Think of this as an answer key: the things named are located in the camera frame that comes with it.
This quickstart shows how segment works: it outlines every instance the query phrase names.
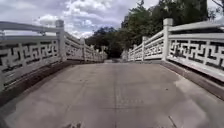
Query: cloud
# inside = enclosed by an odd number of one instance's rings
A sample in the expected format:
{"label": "cloud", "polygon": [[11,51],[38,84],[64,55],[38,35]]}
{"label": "cloud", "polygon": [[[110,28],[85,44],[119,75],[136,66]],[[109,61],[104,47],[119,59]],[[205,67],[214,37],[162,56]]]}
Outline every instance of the cloud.
{"label": "cloud", "polygon": [[[0,0],[0,21],[52,27],[65,22],[65,30],[77,37],[88,37],[100,27],[120,27],[130,8],[140,0]],[[145,0],[149,8],[159,0]],[[211,0],[208,5],[217,7]]]}
{"label": "cloud", "polygon": [[43,25],[47,27],[54,27],[55,26],[55,21],[58,20],[59,18],[57,16],[51,15],[51,14],[46,14],[41,17],[39,17],[36,21],[35,24],[37,25]]}
{"label": "cloud", "polygon": [[10,3],[11,7],[15,8],[15,9],[35,9],[36,6],[31,4],[31,3],[28,3],[28,2],[24,2],[24,1],[18,1],[18,2],[13,2],[13,3]]}

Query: concrete walkway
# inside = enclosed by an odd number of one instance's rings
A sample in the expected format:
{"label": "concrete walkway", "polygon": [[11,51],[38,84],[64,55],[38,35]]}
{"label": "concrete walkway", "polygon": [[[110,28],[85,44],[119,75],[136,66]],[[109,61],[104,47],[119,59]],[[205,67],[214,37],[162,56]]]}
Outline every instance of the concrete walkway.
{"label": "concrete walkway", "polygon": [[39,82],[0,110],[5,128],[223,128],[224,103],[153,64],[92,64]]}

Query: railing post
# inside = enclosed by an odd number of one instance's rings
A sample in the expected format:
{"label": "railing post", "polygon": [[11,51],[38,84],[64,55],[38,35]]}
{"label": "railing post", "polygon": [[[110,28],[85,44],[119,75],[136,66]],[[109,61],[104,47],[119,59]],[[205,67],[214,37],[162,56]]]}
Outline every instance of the railing post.
{"label": "railing post", "polygon": [[166,61],[168,51],[169,51],[169,29],[173,26],[173,19],[163,20],[163,31],[164,31],[164,43],[163,43],[163,57],[162,60]]}
{"label": "railing post", "polygon": [[86,43],[85,43],[85,39],[81,38],[80,42],[82,44],[82,55],[83,55],[83,60],[84,62],[86,62]]}
{"label": "railing post", "polygon": [[3,74],[1,71],[1,67],[0,67],[0,92],[4,90],[4,79],[3,79]]}
{"label": "railing post", "polygon": [[64,21],[63,20],[57,20],[56,21],[56,28],[59,28],[59,32],[57,32],[57,37],[59,40],[59,52],[62,61],[67,60],[66,56],[66,48],[65,48],[65,31],[64,31]]}
{"label": "railing post", "polygon": [[135,51],[135,49],[137,48],[137,45],[136,44],[134,44],[134,61],[135,61],[135,55],[136,55],[136,51]]}
{"label": "railing post", "polygon": [[148,38],[146,36],[142,37],[142,61],[144,61],[144,59],[145,59],[145,41],[147,39]]}

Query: foliage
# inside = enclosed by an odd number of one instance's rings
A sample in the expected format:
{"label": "foliage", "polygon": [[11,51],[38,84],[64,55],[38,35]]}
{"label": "foliage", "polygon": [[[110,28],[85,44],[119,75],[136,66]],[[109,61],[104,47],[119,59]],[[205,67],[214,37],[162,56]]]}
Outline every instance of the foliage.
{"label": "foliage", "polygon": [[215,11],[207,9],[206,0],[159,0],[158,4],[144,7],[144,0],[129,10],[121,28],[104,27],[87,39],[89,45],[100,49],[107,46],[110,57],[119,57],[122,49],[139,45],[143,36],[151,37],[163,29],[163,20],[172,18],[174,25],[187,24],[215,18]]}

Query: distant tree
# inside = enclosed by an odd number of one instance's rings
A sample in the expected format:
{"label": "distant tree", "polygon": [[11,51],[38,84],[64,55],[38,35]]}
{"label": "distant tree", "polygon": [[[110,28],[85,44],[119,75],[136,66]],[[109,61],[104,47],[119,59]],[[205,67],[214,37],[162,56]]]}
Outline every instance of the distant tree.
{"label": "distant tree", "polygon": [[109,58],[118,58],[121,55],[122,47],[119,44],[117,30],[113,27],[99,28],[86,40],[87,45],[94,45],[95,49],[102,51],[102,46],[107,46],[105,51]]}
{"label": "distant tree", "polygon": [[212,0],[216,5],[219,7],[217,8],[216,12],[222,11],[222,15],[224,15],[224,0]]}

